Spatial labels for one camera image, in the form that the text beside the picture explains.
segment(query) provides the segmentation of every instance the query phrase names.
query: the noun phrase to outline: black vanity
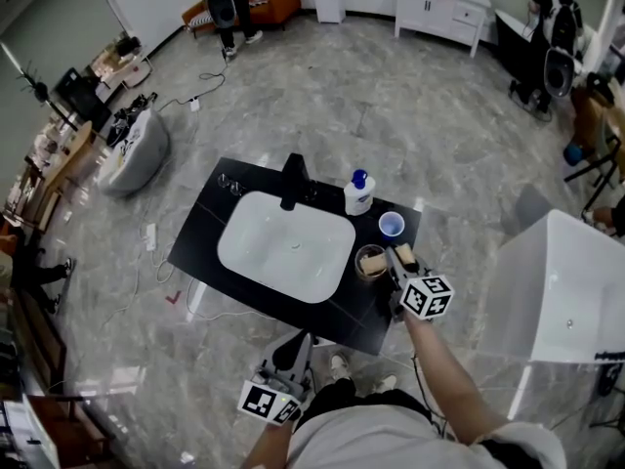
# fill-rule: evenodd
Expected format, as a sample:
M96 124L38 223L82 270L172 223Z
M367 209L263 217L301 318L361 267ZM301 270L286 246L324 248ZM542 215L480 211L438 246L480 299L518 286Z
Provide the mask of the black vanity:
M283 172L269 170L230 158L222 158L213 171L169 255L169 262L250 308L303 328L318 337L377 355L386 335L391 313L388 306L393 290L390 277L364 281L354 268L354 256L363 245L383 247L378 219L394 210L405 220L397 244L412 245L421 214L411 208L374 199L364 215L345 214L343 190L310 181L299 155L292 155ZM225 268L218 258L217 245L240 196L259 191L281 197L284 210L294 201L347 218L355 229L355 242L343 277L334 295L319 304L306 304L263 286Z

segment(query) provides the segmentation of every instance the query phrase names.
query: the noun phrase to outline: orange sofa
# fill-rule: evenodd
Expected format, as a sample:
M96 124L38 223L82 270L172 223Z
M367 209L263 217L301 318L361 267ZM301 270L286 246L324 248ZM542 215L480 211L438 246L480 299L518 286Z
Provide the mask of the orange sofa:
M258 5L250 9L252 22L254 24L281 24L302 8L301 0L269 0L268 3ZM209 22L206 4L196 3L188 11L183 13L183 22L189 32L196 35L197 31L214 29L215 25Z

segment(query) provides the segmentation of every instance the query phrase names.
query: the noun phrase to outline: black countertop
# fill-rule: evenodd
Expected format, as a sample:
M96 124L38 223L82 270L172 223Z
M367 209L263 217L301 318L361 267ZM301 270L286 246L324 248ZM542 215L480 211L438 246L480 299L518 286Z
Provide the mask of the black countertop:
M346 217L354 225L355 242L334 295L319 304L306 304L238 275L220 262L217 244L240 199L228 188L219 187L217 180L221 174L237 181L249 192L260 191L282 196L280 172L222 158L188 214L168 261L188 275L256 311L297 328L305 328L337 344L377 355L391 321L388 300L393 289L392 282L388 276L373 282L360 279L354 269L354 256L360 247L369 243L383 247L389 245L378 229L378 219L390 210L398 212L405 220L405 230L396 243L407 242L412 245L421 214L411 208L375 198L366 214L351 217L345 214L341 188L315 183L316 197L306 204Z

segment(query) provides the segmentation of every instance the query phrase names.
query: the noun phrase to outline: black pants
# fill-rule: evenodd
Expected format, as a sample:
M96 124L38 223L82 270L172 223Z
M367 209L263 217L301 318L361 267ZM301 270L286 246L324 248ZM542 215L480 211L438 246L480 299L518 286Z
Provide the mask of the black pants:
M12 285L29 293L44 309L54 309L54 302L50 300L41 285L52 283L67 277L65 266L58 264L54 268L38 268L28 266L20 261L14 262Z
M361 405L404 406L405 408L410 408L411 410L421 413L428 421L432 422L432 415L421 405L421 402L399 389L393 389L392 391L381 394L376 393L366 398L359 398L355 395L355 385L352 379L340 379L334 384L325 386L318 392L312 400L309 409L302 415L297 429L322 413Z
M243 29L243 34L245 34L245 38L253 36L256 33L256 27L252 25L249 0L234 0L234 7L236 7L238 22ZM222 43L224 44L224 47L234 47L232 28L220 28L219 32L222 36Z
M547 111L547 107L551 102L551 95L545 89L545 60L549 51L549 42L545 39L540 26L531 37L529 51L525 79L517 86L517 93L519 94L519 99L524 104L527 104L530 96L536 90L539 90L538 108L542 111Z

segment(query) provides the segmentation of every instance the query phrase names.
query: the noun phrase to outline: backpack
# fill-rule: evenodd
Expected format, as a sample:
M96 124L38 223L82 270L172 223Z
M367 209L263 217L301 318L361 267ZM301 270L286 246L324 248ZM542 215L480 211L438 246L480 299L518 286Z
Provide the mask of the backpack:
M551 0L552 8L543 20L543 34L552 47L563 49L575 54L577 40L577 21L575 10L577 4L562 5L560 0Z

